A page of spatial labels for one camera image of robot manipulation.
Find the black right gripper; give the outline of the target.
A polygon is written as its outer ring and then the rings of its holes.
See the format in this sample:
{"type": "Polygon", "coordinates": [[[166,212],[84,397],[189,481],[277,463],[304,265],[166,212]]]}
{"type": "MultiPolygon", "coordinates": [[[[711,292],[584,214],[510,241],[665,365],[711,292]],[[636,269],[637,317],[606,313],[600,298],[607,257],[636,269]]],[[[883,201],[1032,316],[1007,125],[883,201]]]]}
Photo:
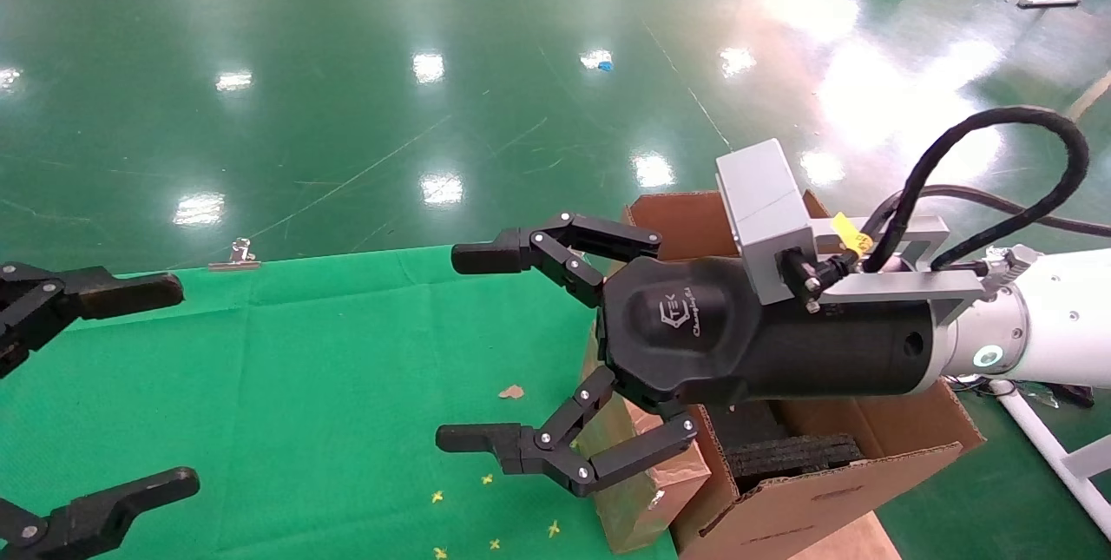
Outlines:
{"type": "Polygon", "coordinates": [[[575,497],[617,486],[689,449],[687,412],[585,458],[575,439],[614,396],[648,412],[750,400],[828,400],[924,392],[940,377],[924,300],[762,304],[738,258],[655,260],[662,234],[587,214],[506,228],[491,242],[453,244],[459,274],[536,270],[598,310],[595,367],[544,426],[440,426],[448,453],[488,452],[507,476],[546,476],[575,497]],[[605,276],[585,254],[630,262],[605,276]]]}

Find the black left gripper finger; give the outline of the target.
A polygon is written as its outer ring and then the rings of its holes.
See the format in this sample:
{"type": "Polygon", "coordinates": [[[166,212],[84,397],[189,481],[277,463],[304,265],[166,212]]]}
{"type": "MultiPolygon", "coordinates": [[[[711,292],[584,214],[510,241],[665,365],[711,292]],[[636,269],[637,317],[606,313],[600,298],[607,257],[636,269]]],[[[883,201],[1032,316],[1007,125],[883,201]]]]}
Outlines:
{"type": "Polygon", "coordinates": [[[51,271],[3,263],[1,271],[1,378],[6,379],[76,321],[96,321],[178,306],[177,274],[116,278],[106,267],[51,271]]]}
{"type": "Polygon", "coordinates": [[[136,517],[193,497],[200,478],[189,466],[76,497],[47,517],[3,500],[3,559],[91,559],[122,546],[136,517]]]}

